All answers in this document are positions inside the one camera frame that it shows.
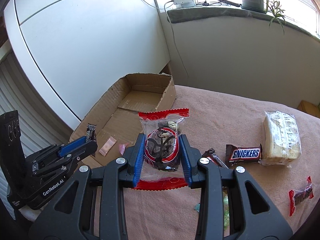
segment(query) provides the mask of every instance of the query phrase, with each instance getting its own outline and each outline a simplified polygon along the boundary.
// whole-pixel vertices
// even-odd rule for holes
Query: brown candy wrapper
[[[227,168],[224,164],[224,162],[216,155],[214,149],[210,148],[209,150],[205,151],[204,154],[202,155],[204,158],[208,158],[210,161],[214,162],[216,165],[222,167],[222,168]]]
[[[236,147],[231,144],[226,145],[226,165],[231,167],[241,163],[257,163],[261,160],[262,145],[256,148]]]
[[[87,134],[86,134],[86,139],[85,141],[89,141],[89,140],[92,140],[92,141],[95,141],[97,142],[97,137],[96,137],[96,125],[95,124],[91,124],[89,123],[87,125]]]

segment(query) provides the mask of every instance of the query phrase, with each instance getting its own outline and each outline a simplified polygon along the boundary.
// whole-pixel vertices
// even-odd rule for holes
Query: clear plastic wrapper
[[[289,191],[289,198],[290,198],[290,214],[292,216],[296,211],[296,205],[299,205],[301,202],[305,201],[307,198],[313,198],[313,190],[312,190],[312,182],[311,177],[307,178],[308,185],[301,189],[295,190],[292,189]]]
[[[180,162],[178,140],[186,117],[189,117],[187,108],[139,113],[146,135],[144,162],[137,185],[139,189],[164,190],[187,185]]]
[[[124,154],[125,148],[127,147],[129,143],[125,143],[125,144],[119,144],[119,152],[121,153],[121,155]]]
[[[265,111],[263,122],[266,143],[262,159],[264,165],[286,165],[292,167],[301,156],[301,144],[298,126],[292,114],[280,111]]]

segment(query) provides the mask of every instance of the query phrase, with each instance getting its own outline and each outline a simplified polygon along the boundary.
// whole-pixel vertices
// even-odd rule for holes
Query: candy wrapper
[[[205,151],[202,157],[209,159],[210,161],[222,168],[228,169],[228,166],[226,166],[224,162],[218,157],[218,155],[216,155],[213,148],[210,148],[209,150]]]
[[[146,135],[139,189],[163,190],[187,185],[180,164],[178,140],[186,117],[189,117],[187,108],[139,113]]]
[[[195,205],[194,209],[200,212],[200,203]],[[230,223],[228,195],[223,193],[223,227],[226,230]]]
[[[292,189],[289,191],[289,198],[290,198],[290,215],[292,216],[296,211],[296,205],[300,204],[301,202],[305,201],[307,198],[313,198],[312,192],[312,182],[311,177],[307,178],[308,186],[301,190]]]
[[[235,164],[257,163],[261,160],[262,146],[260,147],[236,147],[231,144],[226,145],[226,165],[231,167]]]
[[[85,138],[86,142],[89,141],[89,140],[97,142],[96,125],[95,124],[91,124],[91,123],[89,123],[87,125],[87,133],[86,133],[86,138]]]
[[[106,143],[102,146],[102,148],[99,150],[99,152],[106,156],[108,151],[112,148],[113,145],[117,142],[116,139],[114,139],[112,136],[106,141]]]

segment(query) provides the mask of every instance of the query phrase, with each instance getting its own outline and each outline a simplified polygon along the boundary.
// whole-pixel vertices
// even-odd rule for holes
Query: open cardboard box
[[[105,166],[121,157],[119,144],[133,146],[142,132],[138,112],[164,111],[176,99],[173,78],[167,74],[128,74],[114,83],[93,106],[70,137],[70,142],[86,135],[87,124],[96,124],[98,150],[82,162],[91,168]],[[116,144],[106,156],[99,153],[112,136]]]

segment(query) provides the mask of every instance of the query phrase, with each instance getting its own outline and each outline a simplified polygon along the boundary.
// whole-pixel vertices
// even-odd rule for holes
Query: snickers bar
[[[210,148],[209,150],[205,151],[202,157],[209,159],[210,161],[214,162],[216,165],[227,168],[228,167],[223,163],[223,161],[216,155],[214,149]]]
[[[257,163],[261,160],[262,145],[257,148],[236,147],[226,145],[226,165],[228,167],[239,163]]]

